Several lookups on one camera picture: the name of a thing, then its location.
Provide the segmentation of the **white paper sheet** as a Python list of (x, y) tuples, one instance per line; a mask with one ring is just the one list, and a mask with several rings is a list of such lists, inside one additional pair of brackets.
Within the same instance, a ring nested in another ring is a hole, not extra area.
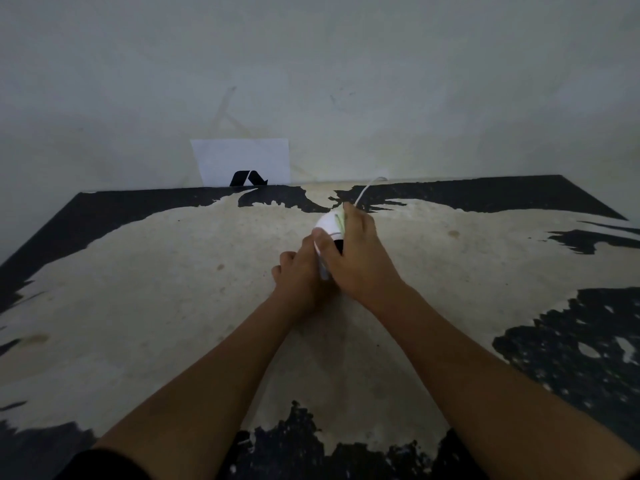
[(291, 183), (288, 139), (192, 139), (204, 187), (229, 187), (233, 174), (256, 170), (268, 185)]

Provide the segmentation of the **black tape piece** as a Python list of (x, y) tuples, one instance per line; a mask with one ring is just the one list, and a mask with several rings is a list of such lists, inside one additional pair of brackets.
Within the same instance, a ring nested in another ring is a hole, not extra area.
[(240, 170), (236, 171), (229, 183), (230, 187), (241, 186), (266, 186), (268, 179), (263, 178), (256, 170)]

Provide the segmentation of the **person's right hand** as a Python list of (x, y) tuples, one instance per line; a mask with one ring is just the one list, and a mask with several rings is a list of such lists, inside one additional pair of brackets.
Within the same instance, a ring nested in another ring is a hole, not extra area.
[(346, 271), (332, 278), (348, 297), (379, 317), (398, 302), (407, 285), (382, 245), (371, 215), (349, 202), (342, 207)]

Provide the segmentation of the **person's right forearm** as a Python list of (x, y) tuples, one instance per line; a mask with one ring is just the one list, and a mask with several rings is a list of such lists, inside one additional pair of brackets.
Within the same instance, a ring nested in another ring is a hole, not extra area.
[(478, 345), (404, 282), (361, 298), (492, 480), (629, 480), (640, 453)]

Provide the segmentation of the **person's left hand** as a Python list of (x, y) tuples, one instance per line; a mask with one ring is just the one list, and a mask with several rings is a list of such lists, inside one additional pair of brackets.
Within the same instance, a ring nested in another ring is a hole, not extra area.
[(298, 250), (281, 253), (271, 273), (275, 290), (269, 302), (292, 323), (315, 313), (338, 294), (336, 284), (322, 280), (319, 269), (309, 269), (298, 262)]

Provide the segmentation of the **white rounded device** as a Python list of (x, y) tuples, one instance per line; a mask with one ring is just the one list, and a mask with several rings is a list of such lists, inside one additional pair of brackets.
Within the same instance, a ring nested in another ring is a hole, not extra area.
[[(338, 250), (339, 254), (343, 254), (344, 248), (344, 233), (345, 226), (345, 213), (343, 207), (336, 207), (323, 215), (315, 225), (315, 228), (321, 228), (327, 233), (334, 246)], [(332, 275), (326, 267), (326, 263), (321, 256), (321, 252), (317, 245), (314, 245), (319, 262), (319, 275), (324, 281), (331, 281)]]

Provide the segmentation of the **person's left forearm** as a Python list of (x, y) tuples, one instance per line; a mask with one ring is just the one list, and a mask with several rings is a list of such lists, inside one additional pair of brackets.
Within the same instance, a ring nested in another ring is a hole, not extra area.
[(330, 292), (275, 290), (226, 339), (100, 438), (151, 480), (212, 480), (292, 328)]

